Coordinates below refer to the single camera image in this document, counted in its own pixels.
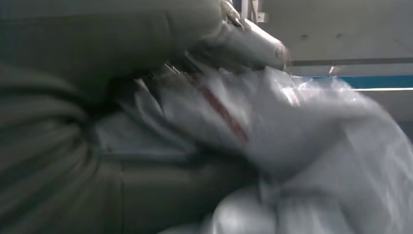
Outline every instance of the plastic bag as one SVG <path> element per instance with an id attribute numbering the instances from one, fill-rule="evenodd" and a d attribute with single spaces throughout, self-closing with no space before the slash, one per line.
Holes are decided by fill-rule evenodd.
<path id="1" fill-rule="evenodd" d="M 257 195 L 245 202 L 231 195 L 196 233 L 413 230 L 411 143 L 378 104 L 335 78 L 291 77 L 272 68 L 237 76 L 204 71 L 198 82 L 169 74 L 158 98 L 140 83 L 133 99 L 121 101 L 123 115 L 160 137 L 190 138 L 180 156 L 209 147 L 245 156 L 260 170 Z M 115 134 L 102 123 L 97 129 L 101 139 L 102 132 Z M 168 157 L 173 155 L 153 160 L 172 160 Z M 260 206 L 256 212 L 251 202 Z M 258 214 L 263 218 L 256 220 Z M 276 226 L 264 221 L 272 219 Z"/>

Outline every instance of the red stripe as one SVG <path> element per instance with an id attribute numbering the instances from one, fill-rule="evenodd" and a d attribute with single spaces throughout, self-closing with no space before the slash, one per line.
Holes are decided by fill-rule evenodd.
<path id="1" fill-rule="evenodd" d="M 248 136 L 239 122 L 231 116 L 228 109 L 224 105 L 222 105 L 222 103 L 216 98 L 216 96 L 210 91 L 210 89 L 203 85 L 199 85 L 196 79 L 192 76 L 187 76 L 187 78 L 188 81 L 202 94 L 205 100 L 208 101 L 212 108 L 220 114 L 222 119 L 227 123 L 232 132 L 242 141 L 242 143 L 247 143 Z"/>

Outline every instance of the jacket sleeve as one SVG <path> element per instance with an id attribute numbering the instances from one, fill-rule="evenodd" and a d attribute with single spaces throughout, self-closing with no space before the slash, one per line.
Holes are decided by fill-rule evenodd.
<path id="1" fill-rule="evenodd" d="M 211 157 L 167 165 L 93 151 L 82 95 L 63 79 L 0 65 L 0 233 L 153 233 L 212 212 L 253 172 Z"/>
<path id="2" fill-rule="evenodd" d="M 1 0 L 0 61 L 69 80 L 89 102 L 219 29 L 221 0 Z"/>

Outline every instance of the blue stripe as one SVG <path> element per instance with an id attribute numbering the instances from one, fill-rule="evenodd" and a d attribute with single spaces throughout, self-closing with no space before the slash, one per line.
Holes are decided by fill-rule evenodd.
<path id="1" fill-rule="evenodd" d="M 368 88 L 412 88 L 413 75 L 403 76 L 338 76 L 340 79 L 358 89 Z"/>

